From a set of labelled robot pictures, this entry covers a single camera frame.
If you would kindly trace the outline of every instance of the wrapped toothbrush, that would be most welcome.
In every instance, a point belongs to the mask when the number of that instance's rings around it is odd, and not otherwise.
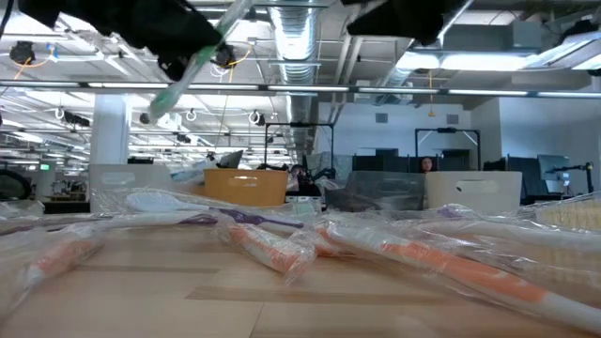
[[[33,287],[84,262],[103,244],[101,230],[95,225],[73,224],[49,233],[44,249],[27,271],[27,285]]]
[[[301,277],[316,259],[312,246],[281,238],[252,224],[221,220],[217,226],[224,241],[261,264],[282,272],[286,284],[292,284]]]
[[[450,245],[462,245],[457,244],[457,239],[449,239],[448,243],[434,246],[404,238],[394,230],[385,225],[354,227],[334,223],[329,226],[328,235],[332,240],[359,251],[423,269],[428,276],[438,277],[437,281],[444,285],[453,288],[459,285],[462,293],[601,334],[601,310],[495,268],[484,263],[484,259],[478,261],[463,258]]]
[[[0,237],[0,320],[27,295],[27,271],[45,236],[46,232],[37,228]]]

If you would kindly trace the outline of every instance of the cable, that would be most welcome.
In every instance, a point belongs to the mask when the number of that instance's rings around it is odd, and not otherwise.
[[[229,72],[229,83],[232,83],[232,79],[234,78],[234,69],[231,69]],[[225,96],[225,102],[223,103],[223,112],[222,112],[222,123],[219,124],[219,132],[217,132],[217,141],[215,141],[215,151],[217,151],[217,145],[219,144],[219,136],[222,134],[223,128],[223,119],[225,118],[225,109],[227,108],[227,101],[229,100],[229,95]]]
[[[17,80],[19,79],[19,76],[21,76],[21,73],[25,70],[25,65],[27,65],[27,63],[31,61],[31,56],[27,58],[27,61],[25,61],[24,65],[20,65],[21,69],[19,69],[19,72],[17,72],[17,75],[15,75],[14,78],[12,78],[12,80]]]
[[[7,28],[8,19],[10,19],[10,14],[12,13],[12,7],[14,5],[14,0],[8,0],[7,8],[4,12],[4,17],[2,18],[2,22],[0,23],[0,38],[4,35],[4,30]]]
[[[19,72],[17,73],[17,75],[15,75],[13,80],[17,80],[19,78],[19,76],[21,76],[21,73],[23,73],[23,71],[25,69],[31,69],[31,68],[37,68],[37,67],[44,66],[48,61],[50,61],[50,58],[53,56],[53,54],[54,54],[54,47],[50,50],[50,56],[48,56],[47,59],[45,59],[44,61],[42,61],[41,63],[38,63],[36,65],[28,65],[28,63],[31,62],[31,57],[29,57],[27,59],[27,61],[25,61],[24,64],[18,64],[16,62],[12,61],[12,63],[21,67],[21,69],[19,69]]]
[[[248,57],[248,55],[251,53],[252,50],[253,50],[253,45],[249,43],[249,48],[248,48],[248,51],[246,51],[246,55],[244,55],[244,57],[242,57],[240,60],[228,63],[227,66],[237,65],[238,63],[246,60],[246,58]]]

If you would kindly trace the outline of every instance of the computer monitor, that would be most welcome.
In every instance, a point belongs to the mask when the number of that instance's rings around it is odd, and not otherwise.
[[[549,193],[563,193],[564,182],[569,182],[570,176],[562,168],[570,166],[567,156],[538,155],[541,179],[547,184]]]
[[[239,150],[223,156],[219,161],[219,167],[228,169],[238,169],[238,166],[240,165],[240,160],[242,160],[243,153],[244,150]]]

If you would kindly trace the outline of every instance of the ceiling light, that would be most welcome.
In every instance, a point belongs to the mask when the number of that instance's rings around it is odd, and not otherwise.
[[[601,54],[590,58],[573,68],[574,70],[597,70],[601,69]]]
[[[132,88],[132,89],[163,89],[167,84],[144,83],[88,83],[93,88]]]
[[[17,127],[17,128],[25,128],[25,126],[22,125],[21,123],[15,122],[15,121],[11,121],[11,120],[7,120],[7,119],[4,119],[2,121],[2,124],[5,125],[5,126],[12,126],[12,127]]]
[[[34,87],[34,88],[79,88],[79,84],[75,82],[51,82],[51,81],[14,81],[14,80],[1,80],[0,86],[12,86],[12,87]]]
[[[83,156],[77,156],[77,155],[73,155],[73,154],[69,154],[70,158],[73,158],[75,160],[80,160],[80,161],[85,161],[87,160],[87,158],[83,157]]]
[[[347,92],[347,86],[326,86],[326,85],[268,85],[268,90],[282,91],[306,91],[306,92]]]
[[[527,96],[527,91],[520,90],[469,90],[469,89],[450,89],[449,94],[456,95],[482,95],[482,96],[505,96],[522,97]]]
[[[358,91],[360,93],[370,93],[370,94],[437,94],[439,92],[438,89],[428,89],[428,88],[389,88],[389,87],[359,87]]]
[[[30,134],[28,132],[14,131],[13,133],[17,136],[17,138],[22,139],[27,142],[34,142],[34,143],[44,142],[44,139],[42,139],[41,137]]]
[[[439,59],[432,54],[406,52],[396,63],[398,69],[438,69]]]
[[[527,65],[526,57],[511,54],[450,54],[441,68],[451,70],[514,71]]]
[[[14,164],[39,164],[38,161],[10,161],[10,163],[14,163]]]
[[[258,90],[258,85],[253,84],[190,84],[188,89],[207,90]]]
[[[586,92],[539,92],[539,98],[557,98],[557,99],[601,99],[601,93]]]

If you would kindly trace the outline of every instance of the wall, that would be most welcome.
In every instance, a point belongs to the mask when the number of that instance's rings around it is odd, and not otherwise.
[[[480,130],[482,164],[486,161],[498,161],[501,151],[501,109],[499,99],[489,100],[471,112],[471,127]],[[477,157],[472,156],[472,167]]]
[[[501,99],[501,140],[503,155],[564,155],[571,165],[591,161],[593,184],[601,188],[600,100]],[[571,172],[571,178],[575,193],[587,191],[584,172]]]
[[[461,105],[434,105],[435,117],[428,116],[430,106],[414,108],[407,105],[373,106],[370,104],[347,104],[338,119],[334,133],[334,154],[373,155],[376,148],[397,148],[400,156],[415,153],[416,128],[444,128],[447,114],[459,115],[459,125],[452,127],[469,129],[470,112]],[[376,123],[376,113],[387,113],[388,123]],[[330,115],[330,105],[319,103],[319,116],[326,122]],[[316,151],[330,151],[329,128],[320,129],[317,134]],[[434,156],[442,149],[472,149],[475,145],[462,133],[438,134],[433,132],[420,145],[420,155]]]

